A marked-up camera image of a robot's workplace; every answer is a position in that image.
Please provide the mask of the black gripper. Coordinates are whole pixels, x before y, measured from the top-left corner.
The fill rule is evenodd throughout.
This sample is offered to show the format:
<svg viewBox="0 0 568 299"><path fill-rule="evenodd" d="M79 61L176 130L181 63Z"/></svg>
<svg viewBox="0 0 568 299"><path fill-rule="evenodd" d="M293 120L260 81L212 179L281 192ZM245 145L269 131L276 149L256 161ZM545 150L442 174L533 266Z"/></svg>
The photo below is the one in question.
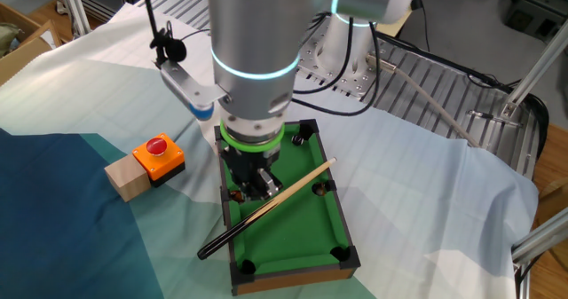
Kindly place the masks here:
<svg viewBox="0 0 568 299"><path fill-rule="evenodd" d="M232 174L233 182L240 185L243 200L271 199L283 188L281 181L271 171L271 166L280 157L280 151L249 153L223 149L220 155Z"/></svg>

